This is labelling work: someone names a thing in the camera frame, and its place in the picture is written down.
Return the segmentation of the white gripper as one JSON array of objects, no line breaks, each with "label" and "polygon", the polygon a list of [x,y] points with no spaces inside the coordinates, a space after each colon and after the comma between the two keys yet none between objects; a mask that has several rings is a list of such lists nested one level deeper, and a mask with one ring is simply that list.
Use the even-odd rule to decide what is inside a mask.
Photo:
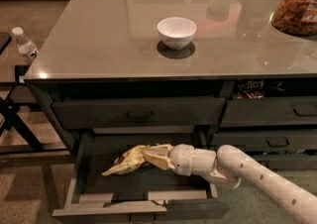
[{"label": "white gripper", "polygon": [[193,174],[194,147],[180,144],[173,147],[170,144],[149,146],[143,150],[144,159],[162,170],[172,169],[184,176]]}]

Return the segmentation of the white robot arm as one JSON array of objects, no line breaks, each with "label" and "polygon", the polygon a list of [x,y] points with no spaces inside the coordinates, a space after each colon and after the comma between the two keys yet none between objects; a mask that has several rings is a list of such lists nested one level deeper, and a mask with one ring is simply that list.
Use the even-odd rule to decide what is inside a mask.
[{"label": "white robot arm", "polygon": [[158,168],[172,169],[184,176],[198,175],[224,188],[237,188],[245,180],[283,209],[297,224],[317,224],[317,197],[262,166],[230,145],[217,152],[191,145],[153,146],[144,150],[145,159]]}]

